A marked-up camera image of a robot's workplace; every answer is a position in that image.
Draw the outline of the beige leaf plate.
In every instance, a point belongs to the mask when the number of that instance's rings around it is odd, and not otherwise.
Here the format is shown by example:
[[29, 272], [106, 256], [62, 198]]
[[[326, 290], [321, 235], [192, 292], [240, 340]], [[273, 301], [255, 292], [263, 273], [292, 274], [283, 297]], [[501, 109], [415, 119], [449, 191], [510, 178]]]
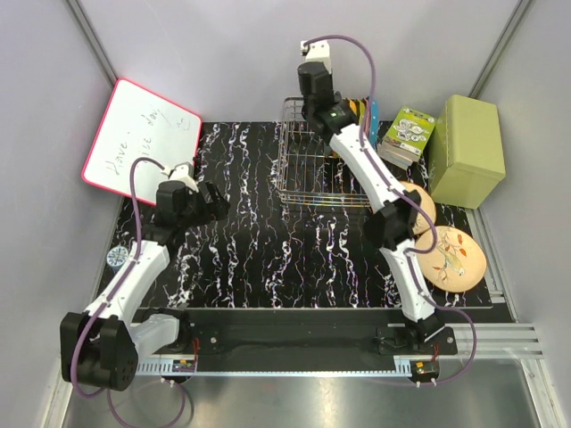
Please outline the beige leaf plate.
[[[432, 220], [434, 224], [436, 224], [436, 207], [434, 200], [428, 194], [428, 192], [420, 185], [416, 185], [413, 183], [409, 183], [406, 181], [401, 181], [404, 189], [408, 192], [416, 191], [420, 196], [420, 204], [419, 207], [427, 214], [428, 217]], [[417, 213], [417, 218], [412, 231], [414, 235], [422, 235], [425, 231], [429, 230], [430, 226], [426, 221], [425, 217]]]

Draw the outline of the beige bird plate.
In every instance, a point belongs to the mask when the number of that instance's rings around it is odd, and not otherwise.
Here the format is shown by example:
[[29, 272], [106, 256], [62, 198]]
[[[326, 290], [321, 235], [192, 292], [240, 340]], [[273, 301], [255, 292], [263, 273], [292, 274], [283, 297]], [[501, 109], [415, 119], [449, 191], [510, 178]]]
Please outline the beige bird plate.
[[427, 254], [418, 254], [425, 279], [445, 292], [463, 293], [483, 279], [487, 260], [478, 243], [467, 233], [451, 227], [437, 226], [437, 241]]

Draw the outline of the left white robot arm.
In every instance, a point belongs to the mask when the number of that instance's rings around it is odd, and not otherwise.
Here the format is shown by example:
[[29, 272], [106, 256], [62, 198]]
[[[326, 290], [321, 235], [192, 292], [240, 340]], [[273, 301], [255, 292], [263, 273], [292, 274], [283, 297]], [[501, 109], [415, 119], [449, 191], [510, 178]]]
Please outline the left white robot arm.
[[82, 312], [60, 323], [62, 378], [124, 391], [138, 363], [163, 347], [175, 353], [192, 344], [187, 318], [165, 309], [135, 325], [134, 316], [157, 277], [170, 265], [186, 231], [228, 216], [230, 203], [212, 182], [197, 190], [180, 179], [159, 184], [154, 214], [141, 224], [126, 263]]

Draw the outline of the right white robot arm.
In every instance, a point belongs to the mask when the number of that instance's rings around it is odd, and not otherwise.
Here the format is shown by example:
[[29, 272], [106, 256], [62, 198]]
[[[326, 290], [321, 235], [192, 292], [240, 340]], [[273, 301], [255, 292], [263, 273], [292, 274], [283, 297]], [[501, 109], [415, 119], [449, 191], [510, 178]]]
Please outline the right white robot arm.
[[333, 77], [324, 62], [305, 62], [297, 75], [302, 116], [310, 129], [336, 152], [360, 184], [372, 210], [363, 231], [383, 254], [401, 298], [402, 339], [410, 350], [434, 347], [444, 323], [429, 296], [415, 252], [413, 227], [420, 194], [408, 191], [390, 173], [361, 132], [349, 103], [334, 94]]

